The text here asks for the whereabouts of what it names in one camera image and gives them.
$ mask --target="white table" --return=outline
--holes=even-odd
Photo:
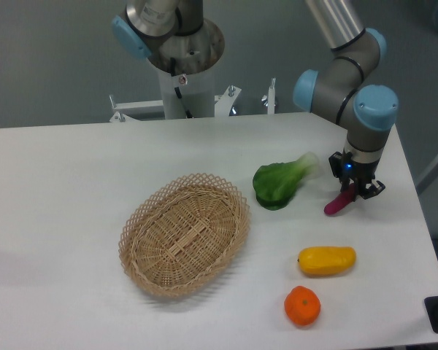
[[[362,349],[438,341],[423,299],[438,265],[394,128],[379,197],[343,215],[323,207],[339,183],[328,156],[345,131],[311,114],[68,125],[0,130],[0,350]],[[321,175],[280,211],[262,209],[251,179],[263,164],[313,151]],[[135,208],[196,172],[248,198],[250,235],[231,266],[199,293],[165,301],[123,273],[118,241]],[[353,246],[354,269],[310,279],[307,246]],[[291,289],[322,303],[306,330],[286,318]]]

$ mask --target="blue joint cap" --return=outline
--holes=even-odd
[[[151,50],[120,16],[112,20],[112,31],[117,40],[133,57],[144,60],[151,56]]]
[[[354,100],[357,119],[373,131],[388,131],[396,122],[399,100],[389,87],[368,85]]]
[[[308,69],[300,76],[293,89],[293,102],[306,112],[312,111],[313,91],[318,72]]]
[[[378,42],[378,46],[380,47],[380,62],[383,62],[383,59],[386,56],[386,51],[388,51],[388,45],[386,44],[385,37],[376,29],[373,28],[367,28],[366,31],[368,31]]]

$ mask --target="orange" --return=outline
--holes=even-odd
[[[308,288],[297,286],[284,302],[285,313],[294,324],[307,326],[320,314],[321,304],[316,294]]]

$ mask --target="green leafy vegetable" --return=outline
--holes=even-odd
[[[300,181],[318,167],[318,159],[311,152],[289,163],[261,166],[253,177],[253,188],[258,203],[268,210],[278,210],[288,205]]]

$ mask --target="wicker basket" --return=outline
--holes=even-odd
[[[250,211],[220,177],[191,174],[151,195],[123,228],[125,273],[154,295],[193,292],[223,270],[245,242]]]

